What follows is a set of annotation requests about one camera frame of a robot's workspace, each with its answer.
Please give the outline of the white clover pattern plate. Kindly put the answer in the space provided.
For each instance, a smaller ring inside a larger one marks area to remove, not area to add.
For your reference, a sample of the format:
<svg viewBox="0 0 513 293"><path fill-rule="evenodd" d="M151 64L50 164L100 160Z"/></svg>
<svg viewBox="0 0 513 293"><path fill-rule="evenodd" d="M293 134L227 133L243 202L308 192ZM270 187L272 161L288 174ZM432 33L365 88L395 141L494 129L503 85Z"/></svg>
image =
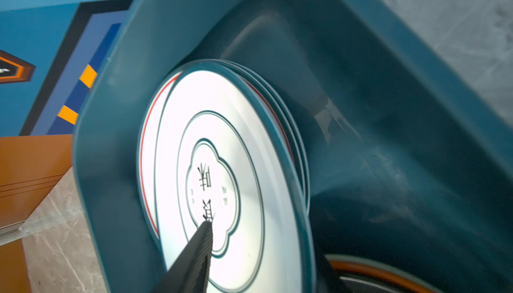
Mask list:
<svg viewBox="0 0 513 293"><path fill-rule="evenodd" d="M167 269L212 230L206 292L314 292L303 184L271 103L224 60L182 65L158 123L154 190Z"/></svg>

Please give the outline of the black plate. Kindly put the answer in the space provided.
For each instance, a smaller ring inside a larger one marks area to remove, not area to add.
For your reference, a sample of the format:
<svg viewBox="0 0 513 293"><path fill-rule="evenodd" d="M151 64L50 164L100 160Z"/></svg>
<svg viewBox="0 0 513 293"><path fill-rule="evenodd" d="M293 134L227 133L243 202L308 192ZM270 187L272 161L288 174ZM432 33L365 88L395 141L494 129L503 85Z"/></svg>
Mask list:
<svg viewBox="0 0 513 293"><path fill-rule="evenodd" d="M340 276L339 279L354 293L402 293L396 287L371 280Z"/></svg>

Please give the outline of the teal plastic bin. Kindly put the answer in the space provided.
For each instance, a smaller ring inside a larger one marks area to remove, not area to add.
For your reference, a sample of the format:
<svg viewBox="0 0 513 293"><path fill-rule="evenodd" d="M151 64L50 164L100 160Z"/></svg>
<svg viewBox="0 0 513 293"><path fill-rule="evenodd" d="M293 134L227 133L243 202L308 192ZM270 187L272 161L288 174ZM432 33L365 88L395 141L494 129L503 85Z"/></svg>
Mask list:
<svg viewBox="0 0 513 293"><path fill-rule="evenodd" d="M164 77L227 59L280 93L303 137L326 254L442 292L512 291L512 130L379 0L134 0L74 132L106 286L164 275L136 147Z"/></svg>

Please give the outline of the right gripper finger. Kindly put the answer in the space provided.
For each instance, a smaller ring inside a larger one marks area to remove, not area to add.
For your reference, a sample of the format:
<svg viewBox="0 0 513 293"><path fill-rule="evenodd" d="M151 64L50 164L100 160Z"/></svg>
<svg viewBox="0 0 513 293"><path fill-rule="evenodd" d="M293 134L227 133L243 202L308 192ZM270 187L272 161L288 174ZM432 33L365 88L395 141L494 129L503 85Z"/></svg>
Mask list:
<svg viewBox="0 0 513 293"><path fill-rule="evenodd" d="M212 243L212 223L205 221L152 292L206 292Z"/></svg>

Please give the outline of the sunburst pattern plate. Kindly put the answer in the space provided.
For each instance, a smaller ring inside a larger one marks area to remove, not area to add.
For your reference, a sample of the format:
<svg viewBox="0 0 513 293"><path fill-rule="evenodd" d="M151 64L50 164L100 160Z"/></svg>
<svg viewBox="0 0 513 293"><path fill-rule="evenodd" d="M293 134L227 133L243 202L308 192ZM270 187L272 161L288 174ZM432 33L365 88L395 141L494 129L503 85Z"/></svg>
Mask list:
<svg viewBox="0 0 513 293"><path fill-rule="evenodd" d="M158 88L144 113L138 136L136 153L136 177L138 194L144 220L150 230L150 235L156 244L160 243L156 219L156 196L154 191L154 166L156 140L160 118L166 98L182 71L171 72Z"/></svg>
<svg viewBox="0 0 513 293"><path fill-rule="evenodd" d="M257 95L263 99L266 106L270 109L276 122L278 123L287 149L293 160L299 181L301 183L305 207L307 213L309 213L311 204L309 164L302 136L299 132L299 128L295 122L294 117L292 116L291 111L279 93L266 80L264 80L264 78L256 74L256 72L229 60L216 61L241 76L257 93Z"/></svg>

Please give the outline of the orange plate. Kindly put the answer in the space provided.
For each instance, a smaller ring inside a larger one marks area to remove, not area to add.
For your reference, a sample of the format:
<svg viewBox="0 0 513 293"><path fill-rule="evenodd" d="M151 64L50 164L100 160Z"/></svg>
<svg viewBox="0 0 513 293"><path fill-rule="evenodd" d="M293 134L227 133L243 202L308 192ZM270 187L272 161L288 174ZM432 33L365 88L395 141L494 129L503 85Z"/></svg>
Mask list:
<svg viewBox="0 0 513 293"><path fill-rule="evenodd" d="M371 280L396 287L402 292L441 291L437 287L407 272L381 262L341 254L326 254L325 257L338 278L340 276L349 276Z"/></svg>

